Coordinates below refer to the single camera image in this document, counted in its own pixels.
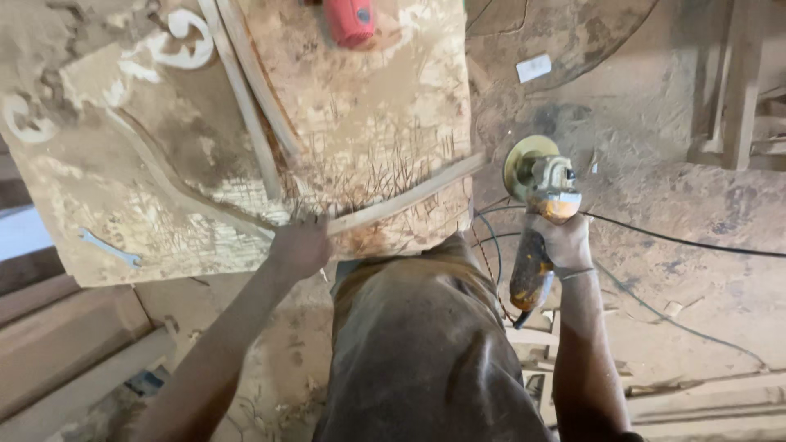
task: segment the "hand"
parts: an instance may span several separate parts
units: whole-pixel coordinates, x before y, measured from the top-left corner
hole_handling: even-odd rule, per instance
[[[557,226],[540,215],[528,213],[525,226],[543,235],[545,252],[562,273],[593,268],[590,253],[590,221],[577,213],[565,224]]]
[[[327,216],[318,219],[315,215],[309,215],[305,221],[276,230],[268,260],[297,282],[323,268],[331,252]]]

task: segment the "grinder disc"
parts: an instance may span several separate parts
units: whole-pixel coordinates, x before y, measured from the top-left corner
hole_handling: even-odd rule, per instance
[[[502,182],[510,196],[523,203],[527,202],[527,193],[532,183],[530,167],[534,160],[548,155],[559,155],[560,151],[551,138],[543,135],[526,137],[513,146],[502,167]]]

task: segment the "black cable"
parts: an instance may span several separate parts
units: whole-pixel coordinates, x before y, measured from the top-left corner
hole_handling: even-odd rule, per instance
[[[491,238],[494,240],[494,244],[497,246],[497,263],[499,264],[499,268],[497,270],[497,287],[499,287],[499,282],[502,280],[502,250],[499,248],[499,241],[497,241],[497,235],[494,234],[494,229],[491,228],[491,224],[486,220],[486,217],[483,216],[482,213],[478,213],[477,215],[481,221],[486,224],[486,227],[489,229],[489,233],[491,233]]]
[[[769,257],[772,257],[772,258],[786,258],[786,253],[763,252],[761,250],[750,250],[750,249],[737,249],[735,247],[724,247],[722,245],[712,245],[712,244],[705,244],[703,242],[694,242],[694,241],[687,241],[685,239],[680,239],[680,238],[672,238],[672,237],[669,237],[669,236],[666,236],[666,235],[662,235],[662,234],[657,234],[655,232],[651,232],[649,230],[644,230],[644,229],[641,229],[639,227],[634,227],[634,226],[631,226],[629,224],[621,223],[620,221],[616,221],[614,219],[606,218],[605,216],[594,215],[594,214],[589,213],[589,212],[581,212],[581,213],[583,213],[584,215],[587,215],[587,216],[592,216],[593,218],[602,219],[602,220],[604,220],[604,221],[606,221],[608,223],[613,223],[613,224],[616,224],[618,226],[622,226],[622,227],[631,229],[631,230],[636,231],[636,232],[638,232],[640,234],[647,234],[647,235],[653,236],[655,238],[665,239],[666,241],[672,241],[672,242],[676,242],[678,244],[692,245],[694,247],[701,247],[702,249],[717,250],[719,252],[741,253],[743,255],[769,256]]]
[[[499,210],[506,210],[506,209],[509,209],[509,208],[526,208],[526,207],[527,206],[523,206],[523,205],[510,205],[510,206],[499,207],[499,208],[490,208],[490,209],[482,211],[480,214],[481,215],[485,215],[487,213],[496,212],[496,211],[499,211]],[[640,234],[645,234],[645,235],[649,235],[649,236],[652,236],[652,237],[655,237],[655,238],[664,239],[666,241],[676,242],[678,244],[692,245],[694,247],[700,247],[702,249],[716,250],[718,252],[740,253],[740,254],[743,254],[743,255],[755,255],[755,256],[768,256],[768,257],[771,257],[771,258],[786,258],[786,253],[764,252],[764,251],[761,251],[761,250],[750,250],[750,249],[738,249],[738,248],[735,248],[735,247],[725,247],[725,246],[722,246],[722,245],[712,245],[712,244],[706,244],[706,243],[703,243],[703,242],[694,242],[694,241],[688,241],[688,240],[680,239],[680,238],[672,238],[670,236],[666,236],[666,235],[663,235],[663,234],[657,234],[657,233],[651,232],[649,230],[641,229],[640,227],[631,226],[630,224],[625,224],[625,223],[623,223],[621,221],[617,221],[615,219],[606,218],[605,216],[595,215],[593,213],[583,212],[583,211],[580,211],[580,213],[582,213],[584,215],[587,215],[587,216],[592,216],[593,218],[596,218],[596,219],[601,219],[603,221],[606,221],[607,223],[612,223],[612,224],[616,224],[616,225],[621,226],[621,227],[625,227],[626,229],[631,229],[631,230],[633,230],[635,232],[638,232]],[[508,236],[508,234],[497,235],[497,238],[501,238],[503,236]],[[490,240],[490,238],[482,240],[480,242],[480,244],[482,244],[482,243],[484,243],[484,242],[486,242],[488,240]]]
[[[503,208],[498,208],[498,209],[491,209],[491,210],[485,211],[484,213],[493,212],[494,210],[502,210],[502,209],[503,209]],[[486,225],[488,226],[488,222],[486,221],[486,219],[485,219],[485,218],[484,218],[484,217],[483,217],[481,214],[478,214],[478,216],[479,216],[479,217],[480,217],[480,218],[481,218],[481,219],[482,219],[482,220],[483,220],[483,221],[486,223]],[[484,243],[484,242],[486,242],[486,241],[491,241],[491,240],[494,240],[494,242],[497,244],[497,251],[499,252],[499,250],[500,250],[500,249],[499,249],[499,242],[498,242],[497,240],[498,240],[499,238],[503,238],[503,237],[509,237],[509,236],[514,236],[514,235],[516,235],[516,236],[519,236],[519,235],[521,235],[521,233],[520,233],[520,232],[513,232],[513,233],[510,233],[510,234],[501,234],[501,235],[496,235],[496,234],[495,234],[495,235],[494,235],[492,238],[486,238],[486,239],[482,240],[481,242],[478,242],[478,243],[474,244],[472,247],[475,247],[476,245],[481,245],[482,243]],[[502,270],[501,254],[499,255],[499,257],[500,257],[500,272],[499,272],[499,273],[501,274],[501,270]],[[646,303],[646,302],[645,302],[643,299],[641,299],[640,297],[637,297],[637,296],[636,296],[636,295],[635,295],[635,294],[634,294],[634,293],[633,293],[633,292],[632,292],[630,289],[628,289],[628,288],[627,288],[627,287],[626,287],[624,284],[622,284],[622,283],[621,283],[621,281],[620,281],[619,279],[617,279],[617,277],[616,277],[616,276],[614,276],[614,274],[613,274],[613,273],[611,273],[611,272],[610,272],[608,269],[606,269],[606,267],[604,267],[604,266],[603,266],[603,264],[601,264],[601,263],[600,263],[600,261],[598,261],[598,260],[593,260],[593,261],[594,261],[594,263],[595,263],[595,264],[596,264],[596,265],[597,265],[597,266],[598,266],[598,267],[599,267],[599,268],[600,268],[600,269],[601,269],[601,270],[602,270],[602,271],[603,271],[603,272],[604,272],[604,273],[605,273],[605,274],[606,274],[606,275],[607,275],[609,278],[611,278],[611,279],[612,279],[612,281],[614,281],[614,283],[615,283],[617,286],[619,286],[619,288],[620,288],[620,289],[622,289],[622,290],[623,290],[625,293],[627,293],[627,294],[628,294],[628,295],[630,295],[632,298],[634,298],[636,301],[638,301],[638,303],[639,303],[639,304],[641,304],[642,306],[644,306],[645,308],[647,308],[649,311],[651,311],[652,313],[655,313],[655,314],[656,314],[656,315],[657,315],[659,318],[661,318],[663,321],[666,321],[666,322],[670,323],[671,325],[673,325],[673,326],[675,326],[675,327],[677,327],[677,328],[679,328],[679,329],[681,329],[681,330],[684,330],[684,331],[686,331],[686,332],[688,332],[688,333],[690,333],[690,334],[694,334],[694,335],[696,335],[696,336],[698,336],[698,337],[701,337],[701,338],[703,338],[703,339],[706,339],[706,340],[708,340],[708,341],[712,341],[712,342],[715,342],[715,343],[718,343],[718,344],[722,344],[722,345],[725,345],[725,346],[727,346],[727,347],[734,348],[735,350],[737,350],[737,351],[739,351],[739,352],[743,352],[743,353],[745,353],[746,355],[749,355],[750,357],[752,357],[752,358],[756,359],[756,360],[757,360],[757,361],[758,361],[758,362],[759,362],[759,363],[762,365],[762,368],[767,368],[767,364],[764,362],[764,359],[762,359],[761,357],[759,357],[759,356],[758,356],[757,354],[755,354],[754,352],[752,352],[752,351],[750,351],[750,350],[748,350],[748,349],[746,349],[746,348],[742,348],[742,347],[740,347],[740,346],[739,346],[739,345],[737,345],[737,344],[732,344],[731,342],[724,341],[724,340],[722,340],[722,339],[718,339],[717,337],[712,337],[712,336],[710,336],[710,335],[708,335],[708,334],[704,334],[704,333],[701,333],[701,332],[699,332],[699,331],[696,331],[696,330],[694,330],[694,329],[691,329],[691,328],[689,328],[689,327],[683,326],[683,325],[682,325],[682,324],[680,324],[679,322],[675,322],[675,321],[674,321],[672,318],[669,318],[668,316],[664,315],[664,314],[663,314],[663,313],[661,313],[660,311],[657,311],[657,310],[656,310],[656,309],[655,309],[653,306],[651,306],[651,305],[647,304],[647,303]]]
[[[707,334],[704,334],[704,333],[701,333],[701,332],[695,331],[694,329],[690,329],[690,328],[688,328],[688,327],[686,327],[686,326],[683,326],[683,325],[682,325],[682,324],[680,324],[679,322],[675,322],[675,321],[674,321],[672,318],[669,318],[668,316],[664,315],[663,313],[661,313],[661,312],[657,311],[655,308],[653,308],[653,307],[651,307],[649,304],[645,303],[645,302],[644,302],[644,300],[642,300],[640,297],[637,297],[636,295],[634,295],[634,293],[633,293],[633,292],[631,292],[631,291],[630,291],[630,289],[628,289],[628,288],[627,288],[627,287],[626,287],[624,284],[622,284],[622,283],[621,283],[621,282],[620,282],[620,281],[617,279],[617,277],[613,275],[613,273],[611,273],[610,271],[608,271],[608,270],[606,269],[606,267],[603,267],[603,264],[601,264],[601,263],[600,263],[598,260],[593,260],[593,261],[595,262],[595,265],[597,265],[597,266],[598,266],[598,267],[599,267],[599,268],[600,268],[600,269],[601,269],[601,270],[602,270],[602,271],[603,271],[603,272],[604,272],[604,273],[605,273],[605,274],[606,274],[606,275],[607,275],[609,278],[611,278],[611,279],[612,279],[612,281],[614,281],[614,283],[615,283],[615,284],[616,284],[616,285],[617,285],[617,286],[618,286],[620,289],[622,289],[622,290],[623,290],[625,293],[629,294],[629,295],[630,295],[632,298],[634,298],[635,300],[637,300],[637,301],[639,302],[639,304],[641,304],[641,305],[643,305],[644,307],[646,307],[646,308],[647,308],[649,311],[651,311],[652,313],[655,313],[656,315],[658,315],[658,317],[659,317],[659,318],[661,318],[662,320],[664,320],[664,321],[666,321],[666,322],[670,323],[672,326],[675,326],[675,327],[677,327],[677,328],[680,328],[680,329],[682,329],[682,330],[684,330],[684,331],[686,331],[686,332],[688,332],[688,333],[695,334],[696,336],[698,336],[698,337],[702,337],[702,338],[704,338],[704,339],[706,339],[706,340],[708,340],[708,341],[717,342],[718,344],[723,344],[723,345],[725,345],[726,347],[731,347],[731,348],[734,348],[735,350],[738,350],[738,351],[740,351],[740,352],[743,352],[743,353],[745,353],[746,355],[749,355],[751,358],[754,358],[754,359],[756,359],[757,361],[759,361],[759,363],[761,363],[761,364],[762,364],[762,368],[767,368],[767,364],[764,362],[764,359],[760,358],[760,357],[759,357],[757,354],[755,354],[754,352],[752,352],[752,351],[750,351],[750,350],[748,350],[748,349],[746,349],[746,348],[742,348],[742,347],[740,347],[740,346],[739,346],[739,345],[737,345],[737,344],[732,344],[731,342],[724,341],[724,340],[722,340],[722,339],[718,339],[717,337],[712,337],[712,336],[710,336],[710,335],[707,335]]]

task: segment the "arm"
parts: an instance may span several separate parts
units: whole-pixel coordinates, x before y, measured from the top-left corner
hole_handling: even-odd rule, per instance
[[[562,226],[539,215],[527,224],[545,240],[560,279],[593,268],[589,221],[578,214]],[[597,274],[562,281],[560,351],[554,367],[554,405],[561,440],[615,440],[630,431],[625,396],[608,348]]]
[[[140,417],[134,441],[209,440],[237,390],[243,359],[270,313],[330,257],[327,222],[282,227],[270,255]]]

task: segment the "light blue object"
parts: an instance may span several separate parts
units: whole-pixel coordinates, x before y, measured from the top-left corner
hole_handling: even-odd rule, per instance
[[[139,265],[137,264],[137,262],[139,261],[139,255],[135,255],[133,253],[126,253],[123,250],[118,249],[117,247],[112,247],[111,245],[93,236],[93,234],[84,227],[79,228],[79,237],[82,238],[82,241],[91,242],[97,245],[98,247],[104,249],[106,252],[109,252],[112,255],[117,256],[121,260],[126,261],[128,267],[139,268]]]
[[[0,261],[53,245],[52,238],[33,204],[0,211]]]

